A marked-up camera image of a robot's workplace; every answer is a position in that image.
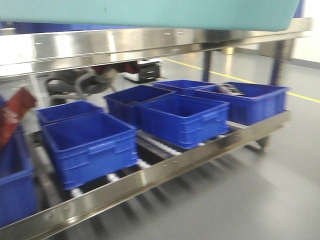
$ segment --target red bag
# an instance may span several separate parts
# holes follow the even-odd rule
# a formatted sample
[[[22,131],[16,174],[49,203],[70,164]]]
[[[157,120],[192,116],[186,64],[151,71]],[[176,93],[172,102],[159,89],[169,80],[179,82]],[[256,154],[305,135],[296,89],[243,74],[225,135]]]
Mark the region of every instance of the red bag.
[[[9,142],[26,112],[36,106],[36,99],[22,87],[0,108],[0,150]]]

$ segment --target yellow floor line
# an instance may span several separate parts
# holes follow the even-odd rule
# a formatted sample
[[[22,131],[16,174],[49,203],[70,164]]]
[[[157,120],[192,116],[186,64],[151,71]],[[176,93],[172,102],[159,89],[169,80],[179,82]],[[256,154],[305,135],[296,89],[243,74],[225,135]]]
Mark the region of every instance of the yellow floor line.
[[[180,61],[176,61],[176,60],[172,60],[172,59],[170,59],[170,58],[162,57],[162,59],[163,59],[163,60],[166,60],[166,61],[169,61],[169,62],[172,62],[172,63],[184,65],[184,66],[187,66],[187,67],[190,67],[190,68],[194,68],[194,69],[198,69],[198,70],[203,70],[202,67],[194,66],[194,65],[187,64],[187,63],[180,62]],[[235,79],[235,80],[238,80],[238,81],[241,81],[241,82],[245,82],[245,83],[248,83],[248,84],[257,84],[256,82],[249,81],[249,80],[246,80],[246,79],[243,79],[243,78],[240,78],[240,77],[230,76],[230,75],[223,74],[223,73],[216,72],[216,71],[209,71],[209,72],[210,72],[211,74],[216,74],[216,75],[223,76],[223,77],[226,77],[226,78]],[[288,92],[287,94],[289,94],[289,95],[291,95],[291,96],[295,96],[295,97],[297,97],[297,98],[309,100],[309,101],[312,101],[312,102],[315,102],[315,103],[320,104],[320,100],[315,99],[315,98],[312,98],[312,97],[304,96],[304,95],[297,94],[297,93],[294,93],[294,92]]]

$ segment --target blue plastic crate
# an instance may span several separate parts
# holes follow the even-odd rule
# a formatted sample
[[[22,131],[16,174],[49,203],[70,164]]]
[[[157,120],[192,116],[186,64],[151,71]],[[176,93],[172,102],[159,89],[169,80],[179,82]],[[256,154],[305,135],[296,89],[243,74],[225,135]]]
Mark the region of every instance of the blue plastic crate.
[[[141,127],[137,106],[157,98],[176,94],[174,91],[139,85],[104,96],[110,114],[138,128]]]
[[[43,144],[64,189],[137,163],[136,129],[96,112],[42,126]]]
[[[217,85],[196,90],[196,97],[230,103],[229,120],[251,125],[285,110],[288,87],[226,82],[242,90],[245,96],[217,92]]]
[[[136,26],[100,25],[100,24],[66,24],[66,23],[47,23],[47,22],[14,22],[13,26],[15,27],[15,31],[17,34],[38,34],[38,33],[55,33],[55,32],[67,32],[67,31],[90,31],[90,30],[136,28]]]
[[[173,95],[139,106],[142,130],[184,149],[228,131],[229,103]]]
[[[82,115],[103,112],[102,107],[88,101],[79,100],[57,106],[51,106],[36,110],[41,126],[60,122],[62,120],[79,117]]]
[[[152,83],[155,87],[176,91],[180,95],[188,95],[190,92],[213,85],[213,83],[205,81],[192,80],[172,80],[172,81],[155,81]]]
[[[37,211],[33,167],[19,127],[0,151],[0,228]]]

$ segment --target teal bin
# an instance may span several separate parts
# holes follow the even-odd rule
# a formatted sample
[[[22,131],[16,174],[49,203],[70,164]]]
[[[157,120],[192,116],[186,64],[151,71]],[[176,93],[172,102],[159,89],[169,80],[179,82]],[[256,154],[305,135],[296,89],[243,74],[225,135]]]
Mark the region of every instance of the teal bin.
[[[0,0],[0,21],[280,31],[299,0]]]

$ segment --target stainless steel shelf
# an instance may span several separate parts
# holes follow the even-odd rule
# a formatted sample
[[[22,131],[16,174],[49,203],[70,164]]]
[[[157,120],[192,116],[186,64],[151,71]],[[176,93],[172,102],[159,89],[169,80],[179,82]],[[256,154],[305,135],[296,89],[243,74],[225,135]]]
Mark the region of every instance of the stainless steel shelf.
[[[1,240],[41,240],[89,219],[210,160],[261,139],[290,118],[285,111],[135,171],[117,181],[62,202],[0,229]]]
[[[0,36],[0,79],[306,37],[312,18],[285,31],[132,28]]]

